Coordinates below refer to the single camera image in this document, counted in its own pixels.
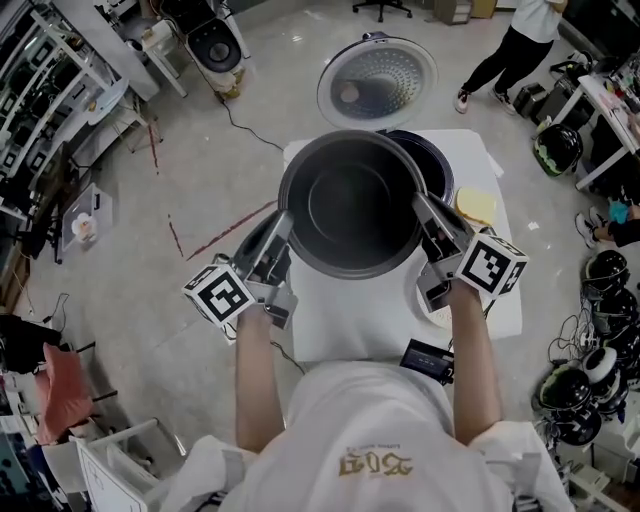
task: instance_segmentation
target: desk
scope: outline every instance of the desk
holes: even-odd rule
[[[496,199],[496,233],[511,241],[511,231],[492,159],[471,130],[415,132],[435,144],[449,161],[456,189],[473,187]],[[290,143],[285,168],[310,141]],[[447,348],[451,332],[431,323],[420,310],[416,279],[427,261],[419,247],[400,266],[373,279],[346,281],[321,274],[293,251],[290,279],[298,297],[292,319],[293,350],[299,361],[384,359],[401,357],[411,338]],[[518,285],[499,298],[488,316],[493,339],[522,332]]]
[[[582,190],[627,153],[637,154],[640,149],[640,143],[629,129],[628,116],[627,112],[622,108],[622,100],[607,91],[600,79],[594,76],[581,76],[578,78],[578,81],[580,82],[580,86],[572,94],[571,98],[569,98],[569,101],[567,101],[566,105],[558,113],[552,124],[561,123],[569,112],[571,112],[571,109],[575,107],[578,100],[584,96],[589,100],[589,103],[602,114],[602,117],[607,120],[609,126],[611,126],[611,129],[622,143],[622,147],[618,151],[576,184],[576,188]]]

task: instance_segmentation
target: chair base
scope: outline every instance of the chair base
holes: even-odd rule
[[[402,5],[402,0],[366,0],[365,2],[361,2],[359,4],[355,4],[352,9],[353,12],[357,13],[359,7],[365,7],[369,5],[378,5],[380,6],[380,14],[378,16],[378,22],[382,23],[384,21],[383,11],[384,7],[393,7],[394,9],[398,9],[400,11],[404,11],[407,13],[407,18],[413,18],[413,13],[411,9],[407,9]]]

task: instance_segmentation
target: gray floor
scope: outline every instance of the gray floor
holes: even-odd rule
[[[571,177],[552,180],[542,172],[531,154],[533,124],[507,116],[487,96],[488,88],[473,96],[465,116],[452,108],[454,92],[497,47],[510,14],[454,27],[425,23],[420,11],[413,19],[385,16],[379,25],[373,11],[355,15],[348,3],[336,1],[245,32],[254,69],[242,97],[232,103],[234,118],[282,146],[321,135],[332,127],[318,112],[316,85],[336,52],[379,29],[431,52],[438,86],[404,128],[475,130],[505,171],[499,183],[514,240],[531,264],[522,281],[523,333],[497,341],[495,348],[507,415],[527,418],[530,389],[545,368],[547,346],[562,320],[578,309],[579,268],[587,250],[573,219],[590,200],[575,190]],[[570,50],[557,42],[537,72],[519,85],[550,86],[546,69]],[[60,292],[70,293],[65,335],[76,345],[97,340],[97,361],[120,391],[119,405],[132,421],[160,417],[190,446],[206,433],[233,439],[234,349],[199,317],[180,288],[215,252],[233,251],[258,219],[191,261],[186,257],[274,199],[283,164],[278,150],[229,124],[193,66],[181,80],[189,91],[186,99],[165,85],[152,101],[164,136],[157,148],[158,172],[148,149],[133,155],[124,146],[110,151],[96,179],[115,200],[115,226],[91,250],[65,254],[62,266],[43,254],[28,289],[33,319],[50,314]],[[23,300],[25,315],[28,309]],[[60,312],[56,317],[60,322]],[[286,400],[298,373],[279,355],[276,360]]]

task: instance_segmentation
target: person's arm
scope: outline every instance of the person's arm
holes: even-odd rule
[[[271,349],[271,317],[262,305],[238,319],[236,335],[236,444],[260,453],[284,430]]]
[[[640,125],[636,114],[629,114],[629,129],[638,142],[640,142]]]
[[[564,12],[564,10],[567,8],[567,4],[569,3],[569,0],[562,0],[562,1],[547,0],[547,2],[549,3],[549,5],[551,5],[551,8],[554,11],[559,12],[560,14],[562,14]]]
[[[458,441],[468,445],[502,419],[493,353],[478,292],[466,283],[451,283],[456,381],[453,424]]]

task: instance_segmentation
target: pot handle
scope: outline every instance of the pot handle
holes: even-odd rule
[[[377,31],[377,32],[366,32],[362,35],[362,40],[363,41],[370,41],[371,39],[385,39],[388,38],[389,36],[387,34],[385,34],[384,32],[381,31]]]

